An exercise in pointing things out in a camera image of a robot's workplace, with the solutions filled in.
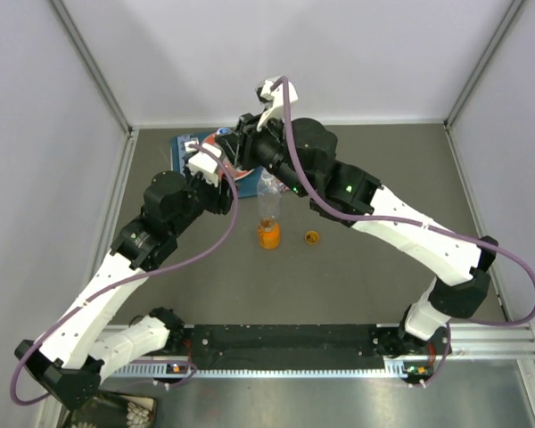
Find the clear bottle orange base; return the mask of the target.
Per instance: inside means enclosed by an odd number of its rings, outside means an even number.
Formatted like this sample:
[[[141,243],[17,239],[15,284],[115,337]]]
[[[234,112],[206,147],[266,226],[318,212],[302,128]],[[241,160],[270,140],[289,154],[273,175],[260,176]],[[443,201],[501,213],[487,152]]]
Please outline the clear bottle orange base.
[[[278,223],[281,206],[281,191],[277,179],[265,169],[257,185],[259,204],[259,245],[266,250],[276,249],[281,242]]]

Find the orange bottle cap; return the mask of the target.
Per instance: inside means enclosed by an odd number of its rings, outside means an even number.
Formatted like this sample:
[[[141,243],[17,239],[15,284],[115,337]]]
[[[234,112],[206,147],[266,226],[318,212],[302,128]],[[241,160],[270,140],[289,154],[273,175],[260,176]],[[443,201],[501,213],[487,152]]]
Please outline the orange bottle cap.
[[[315,245],[320,241],[320,235],[315,230],[309,230],[305,233],[304,240],[307,244]]]

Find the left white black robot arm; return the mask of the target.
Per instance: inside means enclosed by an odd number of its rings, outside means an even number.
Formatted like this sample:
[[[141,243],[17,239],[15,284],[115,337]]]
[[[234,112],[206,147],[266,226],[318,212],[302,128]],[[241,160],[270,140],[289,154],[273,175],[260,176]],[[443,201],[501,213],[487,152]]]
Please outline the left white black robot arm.
[[[235,216],[237,187],[219,169],[164,171],[144,191],[137,217],[117,234],[101,266],[65,313],[34,341],[14,351],[18,364],[10,381],[10,398],[18,406],[37,404],[17,392],[27,372],[67,409],[89,400],[122,367],[153,351],[171,354],[184,345],[184,332],[168,309],[157,309],[137,325],[108,339],[100,335],[131,294],[150,277],[166,273],[162,263],[177,249],[180,235],[204,212]]]

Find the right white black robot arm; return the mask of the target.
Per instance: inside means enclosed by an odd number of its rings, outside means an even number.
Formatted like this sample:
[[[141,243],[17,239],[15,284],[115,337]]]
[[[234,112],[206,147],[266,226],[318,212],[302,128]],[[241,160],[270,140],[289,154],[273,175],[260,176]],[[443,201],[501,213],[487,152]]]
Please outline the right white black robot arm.
[[[320,122],[301,118],[292,134],[302,170],[317,195],[334,212],[315,200],[309,207],[320,216],[353,231],[371,235],[430,269],[435,277],[420,299],[405,311],[394,333],[376,340],[378,352],[389,357],[416,354],[450,319],[472,317],[487,297],[489,269],[497,241],[460,242],[447,229],[414,210],[373,175],[337,160],[337,136]]]

